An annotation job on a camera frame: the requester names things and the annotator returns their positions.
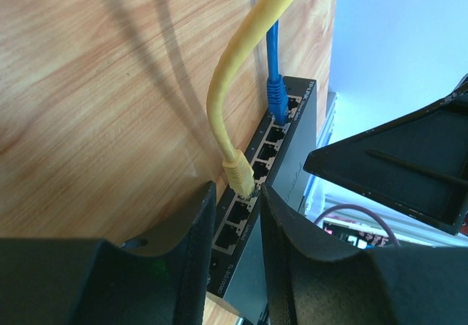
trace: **wood grain surface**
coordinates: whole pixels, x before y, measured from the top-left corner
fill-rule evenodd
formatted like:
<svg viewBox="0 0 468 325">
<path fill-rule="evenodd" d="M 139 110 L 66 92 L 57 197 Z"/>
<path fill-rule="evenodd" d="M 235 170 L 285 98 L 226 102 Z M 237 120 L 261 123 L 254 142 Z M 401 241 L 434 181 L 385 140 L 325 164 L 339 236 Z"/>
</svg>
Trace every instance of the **wood grain surface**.
<svg viewBox="0 0 468 325">
<path fill-rule="evenodd" d="M 206 93 L 255 1 L 0 0 L 0 236 L 118 243 L 210 179 L 221 194 Z M 296 0 L 280 20 L 281 71 L 319 81 L 319 126 L 334 5 Z M 239 148 L 266 109 L 265 80 L 262 41 L 224 109 Z"/>
</svg>

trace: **yellow ethernet cable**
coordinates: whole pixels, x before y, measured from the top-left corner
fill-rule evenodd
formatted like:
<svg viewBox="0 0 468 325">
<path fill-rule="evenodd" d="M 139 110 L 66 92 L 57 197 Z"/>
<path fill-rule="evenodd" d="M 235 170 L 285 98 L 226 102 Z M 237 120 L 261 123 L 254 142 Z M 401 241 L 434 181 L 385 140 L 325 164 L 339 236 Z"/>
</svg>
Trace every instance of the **yellow ethernet cable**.
<svg viewBox="0 0 468 325">
<path fill-rule="evenodd" d="M 234 74 L 293 1 L 259 0 L 254 5 L 219 58 L 208 89 L 206 111 L 211 130 L 224 155 L 222 166 L 231 188 L 244 198 L 248 198 L 254 192 L 254 171 L 244 153 L 235 149 L 229 139 L 224 125 L 222 106 Z"/>
</svg>

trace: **empty ethernet port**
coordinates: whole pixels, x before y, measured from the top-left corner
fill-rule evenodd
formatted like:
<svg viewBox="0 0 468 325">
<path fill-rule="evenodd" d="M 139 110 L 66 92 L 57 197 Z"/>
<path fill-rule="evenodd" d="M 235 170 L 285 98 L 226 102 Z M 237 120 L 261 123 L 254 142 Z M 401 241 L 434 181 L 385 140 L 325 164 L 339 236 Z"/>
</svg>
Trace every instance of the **empty ethernet port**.
<svg viewBox="0 0 468 325">
<path fill-rule="evenodd" d="M 299 102 L 295 98 L 289 98 L 287 100 L 287 107 L 291 111 L 294 108 L 297 108 L 299 106 Z"/>
<path fill-rule="evenodd" d="M 268 131 L 268 135 L 266 136 L 266 140 L 272 143 L 276 143 L 283 138 L 284 132 L 279 127 L 275 126 L 271 127 L 270 131 Z"/>
<path fill-rule="evenodd" d="M 241 221 L 248 219 L 249 215 L 247 204 L 235 201 L 227 219 L 232 223 L 239 224 Z"/>
<path fill-rule="evenodd" d="M 216 246 L 227 250 L 230 246 L 236 244 L 239 239 L 238 234 L 235 232 L 236 230 L 236 227 L 224 224 L 221 232 L 219 233 L 218 239 L 216 240 Z"/>
<path fill-rule="evenodd" d="M 269 170 L 266 168 L 266 164 L 263 162 L 254 162 L 252 168 L 254 169 L 254 179 L 257 181 L 262 177 L 267 176 L 269 172 Z"/>
<path fill-rule="evenodd" d="M 272 157 L 275 157 L 278 154 L 278 151 L 275 149 L 273 144 L 264 143 L 260 152 L 258 152 L 258 159 L 269 160 Z"/>
</svg>

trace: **blue ethernet cable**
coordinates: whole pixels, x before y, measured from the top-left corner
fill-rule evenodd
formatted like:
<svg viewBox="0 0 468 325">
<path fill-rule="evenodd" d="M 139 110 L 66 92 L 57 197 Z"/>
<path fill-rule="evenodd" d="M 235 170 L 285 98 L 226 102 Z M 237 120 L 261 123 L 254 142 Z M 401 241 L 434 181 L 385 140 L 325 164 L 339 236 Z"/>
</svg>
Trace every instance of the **blue ethernet cable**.
<svg viewBox="0 0 468 325">
<path fill-rule="evenodd" d="M 275 117 L 275 123 L 286 124 L 287 121 L 287 93 L 283 77 L 278 66 L 278 21 L 266 33 L 266 53 L 268 60 L 268 79 L 266 91 L 268 110 Z"/>
</svg>

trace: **cable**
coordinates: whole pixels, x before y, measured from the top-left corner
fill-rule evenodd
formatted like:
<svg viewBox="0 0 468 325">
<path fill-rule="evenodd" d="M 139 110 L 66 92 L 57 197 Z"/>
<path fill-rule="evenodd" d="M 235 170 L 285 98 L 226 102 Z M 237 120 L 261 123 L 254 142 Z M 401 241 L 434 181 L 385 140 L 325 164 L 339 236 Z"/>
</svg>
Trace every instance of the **cable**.
<svg viewBox="0 0 468 325">
<path fill-rule="evenodd" d="M 396 238 L 390 226 L 388 226 L 387 223 L 379 215 L 375 214 L 372 210 L 364 208 L 363 206 L 356 206 L 355 204 L 339 204 L 337 206 L 332 206 L 331 208 L 326 209 L 321 215 L 319 215 L 319 217 L 315 219 L 314 224 L 317 225 L 320 221 L 322 221 L 324 217 L 326 217 L 330 213 L 333 213 L 333 212 L 336 212 L 337 210 L 342 210 L 342 209 L 357 210 L 358 212 L 367 214 L 372 219 L 377 221 L 380 226 L 382 226 L 382 228 L 387 233 L 388 238 L 393 242 L 395 247 L 401 247 L 400 242 Z"/>
<path fill-rule="evenodd" d="M 258 0 L 219 58 L 208 89 L 208 121 L 224 155 L 223 167 L 229 184 L 242 197 L 249 197 L 255 189 L 254 171 L 244 153 L 235 149 L 229 139 L 222 116 L 222 106 L 227 88 L 238 68 L 292 2 L 293 0 Z"/>
<path fill-rule="evenodd" d="M 266 33 L 266 54 L 268 61 L 268 78 L 266 94 L 268 110 L 274 115 L 275 122 L 284 125 L 287 122 L 287 92 L 278 63 L 278 21 Z"/>
</svg>

